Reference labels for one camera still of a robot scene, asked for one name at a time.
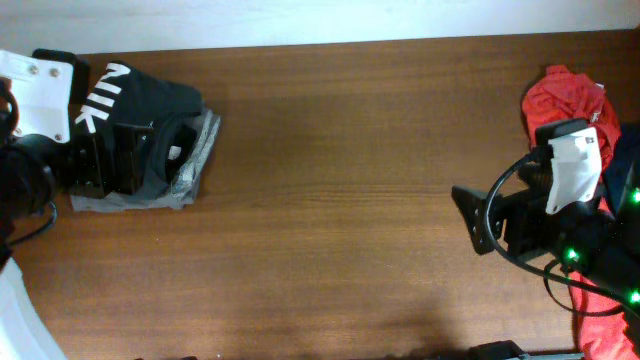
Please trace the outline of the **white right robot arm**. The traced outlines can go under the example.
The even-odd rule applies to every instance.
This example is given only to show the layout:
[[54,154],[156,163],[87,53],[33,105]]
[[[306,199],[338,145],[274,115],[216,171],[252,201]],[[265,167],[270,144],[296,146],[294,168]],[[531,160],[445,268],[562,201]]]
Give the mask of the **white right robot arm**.
[[596,199],[572,200],[547,210],[555,185],[548,166],[524,160],[510,167],[486,193],[455,186],[474,251],[498,252],[511,264],[552,282],[614,301],[591,317],[620,315],[622,334],[639,352],[639,203],[633,187],[615,215]]

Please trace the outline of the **dark green Nike t-shirt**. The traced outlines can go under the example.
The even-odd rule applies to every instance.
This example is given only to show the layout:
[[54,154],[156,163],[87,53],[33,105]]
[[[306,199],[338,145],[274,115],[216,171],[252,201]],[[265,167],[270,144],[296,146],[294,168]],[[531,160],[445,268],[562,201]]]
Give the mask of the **dark green Nike t-shirt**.
[[124,62],[111,62],[85,98],[73,121],[72,134],[103,136],[111,153],[114,167],[112,191],[115,191],[115,124],[153,129],[153,137],[144,143],[141,151],[145,166],[151,148],[165,126],[197,117],[203,109],[202,95],[195,88],[152,77]]

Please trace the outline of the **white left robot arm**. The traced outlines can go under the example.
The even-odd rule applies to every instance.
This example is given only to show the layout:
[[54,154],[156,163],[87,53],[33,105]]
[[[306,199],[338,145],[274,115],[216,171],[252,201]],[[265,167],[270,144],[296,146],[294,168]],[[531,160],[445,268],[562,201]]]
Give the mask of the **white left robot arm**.
[[18,129],[31,120],[17,99],[18,84],[1,81],[1,356],[4,359],[61,359],[64,354],[39,318],[26,292],[13,248],[47,231],[57,217],[17,239],[15,219],[53,208],[59,192],[86,199],[131,195],[142,185],[140,142],[149,126],[117,121],[101,130],[78,130],[63,121],[69,139],[47,135],[47,121],[30,135]]

